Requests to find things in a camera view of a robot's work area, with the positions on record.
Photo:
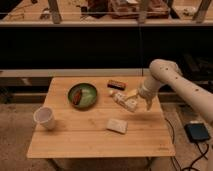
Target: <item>white cup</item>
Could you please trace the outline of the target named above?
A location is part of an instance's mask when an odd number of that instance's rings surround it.
[[[40,107],[34,112],[34,121],[47,130],[52,130],[55,127],[55,119],[53,116],[52,109],[49,107]]]

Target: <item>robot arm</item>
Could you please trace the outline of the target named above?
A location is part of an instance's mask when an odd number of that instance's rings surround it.
[[[168,84],[180,97],[213,127],[213,94],[183,78],[177,64],[156,59],[150,64],[150,76],[140,85],[138,92],[151,102],[158,90]],[[210,148],[207,171],[213,170],[213,152]]]

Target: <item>small box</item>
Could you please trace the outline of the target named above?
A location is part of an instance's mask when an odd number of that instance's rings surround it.
[[[115,80],[109,80],[107,87],[115,88],[118,90],[125,90],[126,84]]]

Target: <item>black box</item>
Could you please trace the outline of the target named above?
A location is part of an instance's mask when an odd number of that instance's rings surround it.
[[[211,138],[203,123],[186,124],[184,129],[192,143],[203,142]]]
[[[22,0],[0,0],[0,19],[3,19]]]

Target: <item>wooden table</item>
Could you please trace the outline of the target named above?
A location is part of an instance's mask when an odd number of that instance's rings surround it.
[[[143,77],[57,77],[53,78],[44,106],[51,107],[56,119],[54,131],[36,126],[28,158],[108,158],[174,156],[174,146],[158,98],[146,111],[138,98],[132,113],[109,97],[109,79],[127,83],[124,91],[135,89]],[[79,111],[67,99],[69,89],[78,83],[91,83],[98,91],[96,104]],[[106,129],[110,118],[128,122],[125,135]]]
[[[49,8],[47,0],[39,0],[32,4],[31,0],[22,0],[6,17],[4,21],[41,21],[40,16],[45,8]]]
[[[192,20],[193,16],[184,15],[183,10],[187,7],[194,7],[197,10],[199,8],[200,3],[201,0],[174,0],[172,7],[181,20]],[[210,4],[205,19],[213,19],[213,3]]]

